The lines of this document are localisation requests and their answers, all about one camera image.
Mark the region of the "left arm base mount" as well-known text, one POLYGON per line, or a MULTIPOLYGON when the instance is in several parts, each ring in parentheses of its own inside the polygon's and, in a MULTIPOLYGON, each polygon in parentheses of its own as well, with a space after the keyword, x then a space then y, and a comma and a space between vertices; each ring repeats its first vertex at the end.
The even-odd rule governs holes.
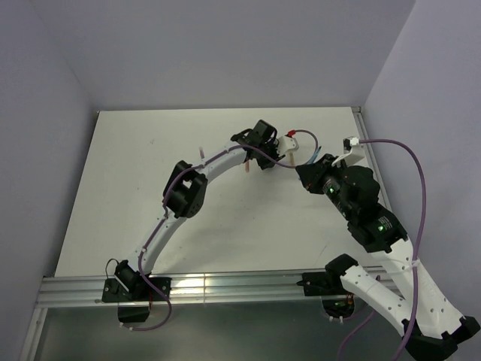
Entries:
POLYGON ((136 332, 152 331, 164 326, 171 318, 171 281, 168 277, 150 278, 154 287, 142 281, 139 293, 129 293, 116 278, 108 278, 104 282, 101 302, 118 304, 117 318, 121 327, 136 332), (147 321, 153 303, 157 301, 167 303, 168 313, 165 319, 153 326, 141 326, 141 323, 147 321))

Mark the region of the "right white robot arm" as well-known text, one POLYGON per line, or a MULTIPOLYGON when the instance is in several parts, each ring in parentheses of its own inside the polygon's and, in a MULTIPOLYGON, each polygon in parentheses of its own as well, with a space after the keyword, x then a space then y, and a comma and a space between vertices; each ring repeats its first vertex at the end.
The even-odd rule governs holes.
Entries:
POLYGON ((347 221, 351 236, 383 267, 401 295, 396 296, 345 253, 326 264, 321 278, 305 274, 300 282, 305 290, 347 291, 362 298, 396 329, 415 360, 446 360, 460 343, 478 333, 476 319, 457 310, 414 258, 404 227, 379 203, 380 185, 371 169, 348 166, 326 154, 295 170, 309 193, 329 198, 347 221))

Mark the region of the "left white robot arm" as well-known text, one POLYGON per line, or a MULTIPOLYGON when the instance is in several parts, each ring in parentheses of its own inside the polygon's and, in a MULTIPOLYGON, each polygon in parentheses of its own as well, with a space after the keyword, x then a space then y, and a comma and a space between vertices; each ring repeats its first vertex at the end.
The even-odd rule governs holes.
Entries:
POLYGON ((278 152, 276 128, 260 120, 253 128, 233 135, 221 150, 199 164, 179 161, 163 191, 163 214, 159 222, 131 256, 115 268, 113 276, 119 283, 119 291, 129 300, 144 296, 147 275, 153 270, 159 254, 176 230, 201 210, 209 183, 249 160, 254 159, 264 170, 282 158, 278 152))

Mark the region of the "blue pen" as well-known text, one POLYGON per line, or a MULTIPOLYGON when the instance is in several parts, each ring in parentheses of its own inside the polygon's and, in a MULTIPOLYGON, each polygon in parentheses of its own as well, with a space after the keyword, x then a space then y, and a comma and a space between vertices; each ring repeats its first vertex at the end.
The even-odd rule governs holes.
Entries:
POLYGON ((320 153, 321 149, 322 149, 321 147, 318 147, 318 148, 314 151, 314 153, 312 154, 312 156, 306 161, 306 165, 313 164, 313 163, 316 161, 317 157, 319 156, 319 153, 320 153))

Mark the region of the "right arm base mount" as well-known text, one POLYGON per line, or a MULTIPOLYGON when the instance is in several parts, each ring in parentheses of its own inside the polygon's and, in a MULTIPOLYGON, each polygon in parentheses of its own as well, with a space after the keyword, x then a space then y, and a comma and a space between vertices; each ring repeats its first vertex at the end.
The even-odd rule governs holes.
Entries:
POLYGON ((354 294, 346 291, 340 276, 358 262, 347 254, 341 254, 330 261, 320 272, 304 272, 296 285, 303 288, 304 296, 322 298, 323 316, 330 322, 343 323, 353 319, 356 310, 354 294))

